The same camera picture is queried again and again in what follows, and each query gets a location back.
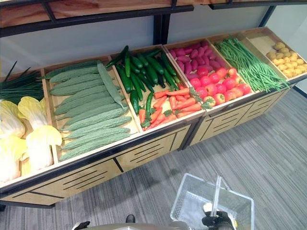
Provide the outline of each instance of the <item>potato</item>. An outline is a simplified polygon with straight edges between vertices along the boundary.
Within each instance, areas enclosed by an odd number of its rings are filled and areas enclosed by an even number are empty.
[[[281,48],[285,48],[286,46],[282,42],[278,42],[274,45],[274,49],[280,50]]]
[[[283,60],[284,60],[285,63],[290,63],[290,58],[288,58],[288,57],[284,57]]]
[[[284,64],[280,64],[280,65],[277,66],[277,68],[280,69],[280,70],[285,70],[285,69],[287,69],[287,66],[285,66]]]
[[[296,62],[297,62],[298,65],[303,65],[304,64],[304,61],[302,59],[300,59],[300,58],[297,59]]]
[[[267,53],[266,55],[271,61],[276,59],[276,55],[275,55],[275,52],[269,52]]]
[[[284,57],[291,57],[291,53],[290,52],[284,53],[283,56]]]
[[[279,50],[280,53],[288,53],[289,52],[289,49],[288,48],[281,48]]]
[[[296,61],[296,60],[297,60],[297,57],[292,55],[292,56],[290,57],[290,60],[291,60],[291,61]]]
[[[287,69],[283,70],[283,73],[284,73],[284,75],[286,75],[287,78],[291,78],[292,77],[292,72],[287,70]]]
[[[283,58],[283,53],[276,53],[276,59]]]

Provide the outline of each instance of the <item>plastic vegetable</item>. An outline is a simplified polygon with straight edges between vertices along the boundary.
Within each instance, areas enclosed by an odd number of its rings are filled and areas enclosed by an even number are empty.
[[[25,152],[25,140],[15,136],[0,139],[0,182],[20,176],[18,162]]]
[[[9,135],[21,138],[24,131],[24,125],[18,119],[17,105],[9,101],[2,101],[0,108],[0,138],[5,138]]]

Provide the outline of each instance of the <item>tomato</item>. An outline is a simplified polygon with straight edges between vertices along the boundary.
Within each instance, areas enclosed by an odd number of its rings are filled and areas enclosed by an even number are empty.
[[[244,94],[244,95],[251,92],[251,88],[250,88],[250,86],[247,85],[247,84],[240,84],[240,85],[239,85],[239,88],[243,90],[243,94]]]
[[[222,84],[226,87],[227,90],[230,90],[236,86],[236,81],[233,78],[227,78],[223,81]]]
[[[211,80],[208,76],[201,77],[201,86],[205,87],[206,85],[211,84]]]
[[[227,70],[224,67],[220,67],[216,73],[220,76],[220,79],[223,79],[224,77],[226,77],[227,74]]]
[[[221,93],[217,93],[216,95],[213,96],[213,98],[215,99],[216,102],[215,105],[223,104],[226,102],[224,95]]]
[[[220,81],[220,76],[217,73],[212,73],[209,75],[209,79],[212,83],[218,83]]]
[[[190,83],[195,89],[201,86],[201,81],[198,78],[191,79]]]
[[[242,97],[244,95],[243,90],[239,87],[234,87],[233,89],[231,89],[231,91],[235,92],[236,98]]]
[[[208,105],[211,106],[211,107],[214,107],[215,104],[216,104],[215,99],[214,99],[213,97],[211,97],[211,96],[205,97],[205,98],[203,99],[203,101],[204,101],[205,103],[208,103]]]
[[[223,84],[218,83],[215,86],[217,88],[217,93],[224,93],[224,92],[226,92],[226,86],[224,86]]]
[[[234,77],[237,73],[235,68],[229,68],[227,73],[230,75],[230,77]]]
[[[199,66],[197,68],[197,74],[200,77],[207,76],[208,75],[208,69],[204,66]]]
[[[208,92],[203,87],[196,88],[196,92],[198,92],[200,94],[200,98],[202,98],[202,99],[205,98],[206,96],[208,96]]]
[[[241,77],[238,76],[238,75],[235,75],[235,76],[233,76],[232,78],[235,79],[235,81],[236,81],[236,86],[238,86],[239,84],[243,84],[243,83],[244,83],[243,78],[241,78]]]
[[[205,86],[206,91],[208,92],[209,96],[213,96],[217,93],[217,88],[214,84],[209,84]]]
[[[233,92],[232,90],[228,90],[224,93],[225,99],[226,101],[231,101],[234,100],[236,98],[236,94],[235,92]]]

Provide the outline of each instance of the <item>drawer handle slot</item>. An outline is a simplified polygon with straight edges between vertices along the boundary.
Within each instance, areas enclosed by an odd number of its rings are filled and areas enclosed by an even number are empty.
[[[133,159],[133,160],[130,160],[130,162],[133,162],[133,161],[135,161],[135,160],[137,160],[137,159],[139,159],[139,158],[141,158],[141,157],[143,157],[143,156],[146,156],[146,155],[148,155],[148,154],[151,154],[152,152],[158,151],[158,150],[163,149],[163,148],[164,148],[164,146],[162,146],[161,148],[158,148],[158,149],[156,149],[156,150],[153,150],[153,151],[151,151],[151,152],[148,152],[148,153],[146,153],[146,154],[144,154],[144,155],[141,155],[141,156],[139,156],[139,157],[137,157],[137,158],[135,158],[135,159]]]
[[[95,178],[95,177],[97,177],[97,176],[100,176],[100,175],[102,175],[102,174],[105,174],[105,173],[107,173],[107,171],[105,171],[105,172],[103,172],[103,173],[101,173],[101,174],[98,174],[98,175],[96,175],[96,176],[93,176],[93,177],[91,177],[91,178],[89,178],[89,179],[87,179],[87,180],[85,180],[85,181],[91,180],[91,179],[93,179],[93,178]],[[74,184],[74,185],[72,185],[72,186],[69,186],[69,187],[67,187],[67,188],[64,188],[63,190],[66,190],[66,189],[69,189],[69,188],[71,188],[71,187],[74,187],[74,186],[76,186],[76,185],[78,185],[78,184],[81,184],[81,183],[83,183],[83,182],[85,182],[85,181],[81,181],[81,182],[79,182],[79,183],[77,183],[77,184]]]

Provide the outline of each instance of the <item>carrot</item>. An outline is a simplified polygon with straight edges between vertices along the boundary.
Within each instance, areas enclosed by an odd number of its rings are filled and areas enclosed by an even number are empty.
[[[163,103],[165,102],[166,98],[167,98],[166,95],[163,96],[163,97],[161,97],[155,104],[153,104],[154,108],[155,108],[155,109],[160,108],[160,107],[163,105]]]
[[[190,93],[190,89],[189,88],[184,88],[182,90],[168,92],[167,95],[168,96],[176,96],[176,95],[187,95],[189,93]]]
[[[194,111],[190,111],[190,112],[183,112],[183,113],[179,113],[177,114],[177,118],[182,118],[184,116],[187,116],[189,114],[192,114]]]
[[[139,110],[139,117],[140,117],[140,123],[142,124],[145,120],[145,117],[146,117],[146,110],[145,109]]]
[[[150,123],[153,123],[158,118],[161,112],[162,112],[162,108],[158,108],[153,114],[151,114],[150,118],[152,120],[150,121]]]
[[[163,122],[165,120],[165,114],[159,114],[158,118],[150,124],[150,126],[148,127],[148,129],[150,128],[154,128],[156,126],[158,126],[161,122]]]
[[[201,110],[201,104],[196,103],[194,105],[190,105],[188,107],[185,107],[183,109],[181,109],[181,112],[191,112],[191,111],[199,111]]]
[[[169,92],[169,90],[164,90],[164,91],[161,91],[161,92],[155,92],[153,94],[154,98],[155,99],[158,99],[160,97],[163,97],[163,96],[166,96],[166,94]]]
[[[161,122],[160,125],[163,125],[165,123],[168,123],[168,122],[176,120],[176,119],[177,119],[177,117],[174,114],[171,114],[163,122]]]
[[[191,105],[194,105],[196,100],[194,98],[189,98],[185,102],[178,104],[174,109],[182,109]]]
[[[175,96],[175,97],[176,97],[176,100],[179,101],[179,102],[184,102],[184,101],[186,101],[186,99],[184,98],[184,96],[177,95],[177,96]]]

